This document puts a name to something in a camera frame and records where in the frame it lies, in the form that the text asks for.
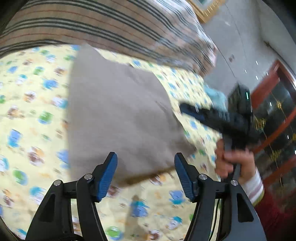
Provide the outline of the person's right hand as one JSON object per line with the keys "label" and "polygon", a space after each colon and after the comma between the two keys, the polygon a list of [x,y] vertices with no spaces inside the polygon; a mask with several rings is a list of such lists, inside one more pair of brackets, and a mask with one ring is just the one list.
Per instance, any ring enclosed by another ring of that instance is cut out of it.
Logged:
{"label": "person's right hand", "polygon": [[245,150],[224,150],[224,142],[220,139],[216,143],[216,167],[215,172],[222,179],[228,177],[234,171],[234,164],[240,164],[240,176],[238,181],[244,184],[250,180],[256,173],[256,166],[253,152]]}

